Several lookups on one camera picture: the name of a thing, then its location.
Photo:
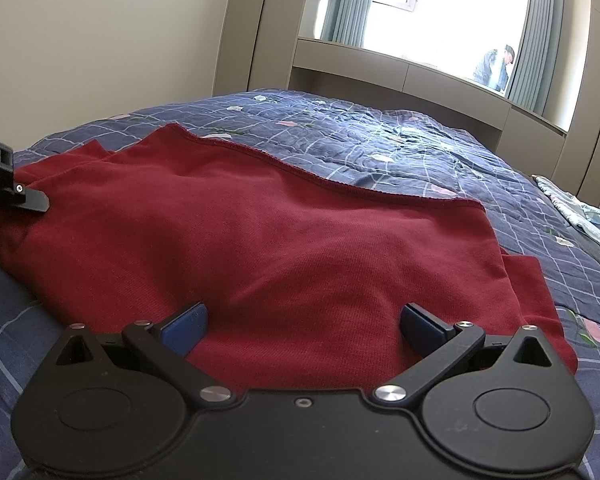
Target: folded red clothing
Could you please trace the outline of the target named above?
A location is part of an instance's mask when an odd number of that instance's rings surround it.
[[[576,369],[538,261],[503,254],[473,200],[330,182],[176,124],[16,178],[51,208],[0,209],[8,272],[96,332],[203,301],[208,332],[187,359],[238,392],[385,382],[417,360],[398,330],[409,302],[491,334],[536,324]]]

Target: folded light blue cloth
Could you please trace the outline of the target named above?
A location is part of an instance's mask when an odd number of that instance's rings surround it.
[[[544,176],[533,178],[567,222],[600,245],[600,209],[581,202]]]

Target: blue gripper pad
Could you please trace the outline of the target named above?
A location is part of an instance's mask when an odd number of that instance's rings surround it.
[[[456,330],[415,303],[400,313],[400,332],[421,357],[426,357],[456,335]]]
[[[206,318],[204,303],[195,303],[154,326],[154,333],[163,345],[186,357],[205,336]]]

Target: metal screw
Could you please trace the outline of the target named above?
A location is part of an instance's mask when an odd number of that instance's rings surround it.
[[[200,390],[200,397],[206,402],[222,402],[231,398],[231,390],[224,386],[208,386]]]
[[[296,399],[296,406],[298,408],[310,408],[314,402],[311,399]]]
[[[396,386],[395,384],[385,384],[384,386],[376,388],[374,395],[378,399],[385,400],[386,402],[397,402],[398,400],[403,400],[407,396],[407,390],[401,386]]]

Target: blue plaid bedspread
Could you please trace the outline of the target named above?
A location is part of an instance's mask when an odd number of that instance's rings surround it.
[[[564,218],[525,177],[468,133],[416,112],[373,110],[289,91],[247,92],[165,105],[53,134],[16,154],[18,166],[91,139],[120,150],[177,122],[198,136],[246,144],[331,180],[389,193],[482,202],[507,251],[536,256],[576,349],[577,379],[596,413],[582,470],[600,480],[600,265],[578,247]],[[61,327],[0,268],[0,480],[24,463],[10,412]]]

